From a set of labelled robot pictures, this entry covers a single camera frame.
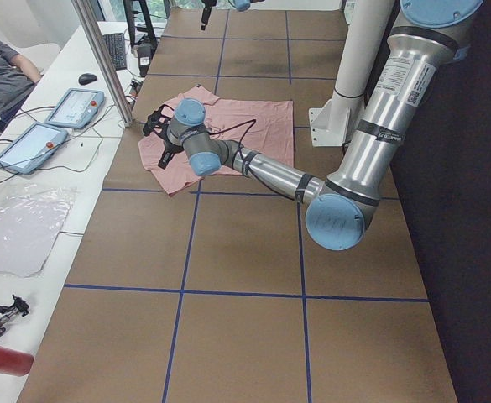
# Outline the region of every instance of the tablet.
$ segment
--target tablet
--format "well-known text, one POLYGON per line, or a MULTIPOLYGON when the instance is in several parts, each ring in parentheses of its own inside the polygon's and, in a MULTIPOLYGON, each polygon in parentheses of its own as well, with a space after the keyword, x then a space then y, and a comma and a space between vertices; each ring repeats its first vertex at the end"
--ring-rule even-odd
POLYGON ((30 174, 60 147, 68 132, 44 123, 33 123, 0 153, 0 167, 19 174, 30 174))
POLYGON ((84 128, 96 116, 104 98, 101 91, 70 88, 45 122, 59 128, 84 128))

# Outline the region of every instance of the dark background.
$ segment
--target dark background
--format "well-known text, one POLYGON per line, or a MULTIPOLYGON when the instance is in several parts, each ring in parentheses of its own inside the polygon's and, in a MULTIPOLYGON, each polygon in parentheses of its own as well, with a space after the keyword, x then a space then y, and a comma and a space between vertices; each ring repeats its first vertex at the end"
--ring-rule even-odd
POLYGON ((491 403, 491 0, 468 58, 439 69, 392 168, 457 398, 491 403))

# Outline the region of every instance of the person's arm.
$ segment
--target person's arm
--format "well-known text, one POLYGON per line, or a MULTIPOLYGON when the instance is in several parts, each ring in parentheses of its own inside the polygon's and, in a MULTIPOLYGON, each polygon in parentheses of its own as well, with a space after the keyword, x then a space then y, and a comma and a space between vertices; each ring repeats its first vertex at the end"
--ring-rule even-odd
POLYGON ((32 82, 38 82, 42 78, 38 67, 23 55, 15 55, 10 59, 10 64, 18 67, 32 82))

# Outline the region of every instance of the keyboard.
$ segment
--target keyboard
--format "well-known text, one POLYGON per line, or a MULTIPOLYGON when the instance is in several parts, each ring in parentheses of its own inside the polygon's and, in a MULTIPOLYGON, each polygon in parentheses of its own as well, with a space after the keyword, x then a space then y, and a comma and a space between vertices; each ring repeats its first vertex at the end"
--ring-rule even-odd
POLYGON ((122 32, 117 32, 115 34, 104 34, 102 35, 103 42, 109 50, 109 55, 111 56, 112 63, 116 70, 124 70, 128 68, 126 63, 126 41, 124 40, 124 35, 122 32))

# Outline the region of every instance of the tiled surface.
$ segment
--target tiled surface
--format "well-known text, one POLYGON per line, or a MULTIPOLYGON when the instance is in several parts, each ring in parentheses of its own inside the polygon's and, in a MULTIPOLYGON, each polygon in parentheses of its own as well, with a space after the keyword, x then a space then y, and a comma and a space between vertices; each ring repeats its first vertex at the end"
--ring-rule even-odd
MULTIPOLYGON (((334 171, 342 151, 311 146, 308 108, 332 95, 342 15, 214 11, 199 26, 173 12, 138 120, 196 83, 290 99, 295 166, 334 171)), ((364 240, 335 253, 311 241, 306 207, 254 180, 166 196, 141 137, 124 133, 23 403, 455 401, 390 173, 364 240)))

